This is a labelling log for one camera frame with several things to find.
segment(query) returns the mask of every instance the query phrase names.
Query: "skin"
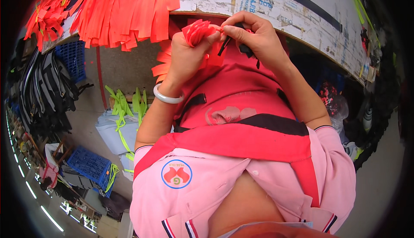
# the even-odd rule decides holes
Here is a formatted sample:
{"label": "skin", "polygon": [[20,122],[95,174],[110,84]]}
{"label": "skin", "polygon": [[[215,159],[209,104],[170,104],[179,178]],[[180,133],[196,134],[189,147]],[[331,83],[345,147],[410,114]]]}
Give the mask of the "skin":
{"label": "skin", "polygon": [[[255,34],[233,25],[242,22],[245,28]],[[254,55],[278,78],[293,112],[299,121],[309,128],[331,125],[323,102],[308,85],[297,68],[286,55],[272,24],[254,14],[242,11],[229,17],[223,24],[225,35],[249,46]],[[204,55],[212,43],[220,40],[216,32],[202,40],[194,48],[185,41],[183,33],[177,33],[172,40],[171,67],[166,79],[159,87],[159,92],[168,97],[179,97],[181,88],[197,72]],[[135,149],[152,145],[169,133],[173,123],[176,104],[164,103],[157,98],[149,108],[137,132]],[[236,227],[255,221],[284,222],[277,205],[266,192],[244,172],[236,181],[230,194],[209,219],[209,238],[220,236]],[[311,229],[291,228],[283,225],[265,223],[249,226],[232,235],[236,237],[325,237],[328,234]]]}

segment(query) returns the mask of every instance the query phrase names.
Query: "red apron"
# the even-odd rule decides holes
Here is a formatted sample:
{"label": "red apron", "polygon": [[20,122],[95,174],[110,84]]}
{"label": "red apron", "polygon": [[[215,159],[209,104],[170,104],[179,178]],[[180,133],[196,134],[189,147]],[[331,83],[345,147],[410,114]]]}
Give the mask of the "red apron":
{"label": "red apron", "polygon": [[[291,164],[303,192],[313,198],[311,206],[319,207],[308,128],[304,123],[294,120],[273,73],[263,65],[257,69],[256,62],[256,59],[247,59],[229,45],[221,67],[199,70],[183,89],[187,100],[179,105],[176,113],[176,132],[159,138],[135,165],[134,179],[175,148],[228,157],[285,162]],[[237,100],[237,94],[244,92],[256,92],[258,96],[265,94],[265,101],[263,97],[255,100],[254,95]],[[204,111],[208,112],[210,106],[214,107],[218,103],[223,106],[227,101],[239,107],[243,107],[245,101],[257,102],[257,114],[220,125],[203,126],[202,121],[199,121],[200,124],[196,127],[193,124],[191,129],[180,126],[190,116],[194,119],[194,115],[197,116],[200,112],[204,116]]]}
{"label": "red apron", "polygon": [[[46,174],[47,174],[49,169],[52,169],[52,168],[50,167],[49,163],[46,161],[46,168],[45,168],[45,171],[44,171],[43,176],[42,176],[43,181],[45,180]],[[55,173],[55,177],[54,177],[54,179],[52,179],[52,184],[49,185],[51,188],[54,188],[56,186],[56,182],[58,181],[58,174],[55,171],[53,171],[53,172]]]}

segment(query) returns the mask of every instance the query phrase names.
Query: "logo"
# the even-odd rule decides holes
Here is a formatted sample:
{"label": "logo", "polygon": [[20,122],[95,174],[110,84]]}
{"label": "logo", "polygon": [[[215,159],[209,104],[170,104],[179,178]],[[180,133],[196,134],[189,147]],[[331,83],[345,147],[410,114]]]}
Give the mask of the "logo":
{"label": "logo", "polygon": [[186,187],[193,178],[193,171],[184,161],[174,159],[166,163],[161,169],[161,179],[172,189]]}

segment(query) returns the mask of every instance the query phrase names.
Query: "woman's right hand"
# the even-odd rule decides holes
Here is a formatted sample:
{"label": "woman's right hand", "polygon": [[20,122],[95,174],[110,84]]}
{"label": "woman's right hand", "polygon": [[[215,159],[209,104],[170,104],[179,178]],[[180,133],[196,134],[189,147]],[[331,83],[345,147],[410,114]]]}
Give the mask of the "woman's right hand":
{"label": "woman's right hand", "polygon": [[[242,22],[246,29],[251,29],[254,34],[235,27],[234,25],[239,22]],[[272,71],[281,69],[290,62],[279,37],[268,20],[246,11],[240,11],[227,18],[221,26],[224,27],[222,40],[225,35],[228,35],[237,42],[247,45],[267,69]]]}

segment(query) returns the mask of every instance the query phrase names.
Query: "white bangle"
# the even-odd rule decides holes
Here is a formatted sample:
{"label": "white bangle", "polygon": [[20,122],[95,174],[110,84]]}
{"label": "white bangle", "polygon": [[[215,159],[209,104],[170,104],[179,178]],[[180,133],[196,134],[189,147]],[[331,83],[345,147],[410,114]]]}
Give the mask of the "white bangle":
{"label": "white bangle", "polygon": [[165,95],[162,95],[158,91],[158,88],[161,84],[162,83],[159,83],[158,85],[154,86],[154,95],[155,95],[155,97],[158,98],[158,100],[163,101],[165,103],[169,103],[169,104],[177,104],[177,103],[180,103],[184,100],[184,93],[179,98],[171,98],[171,97],[167,97]]}

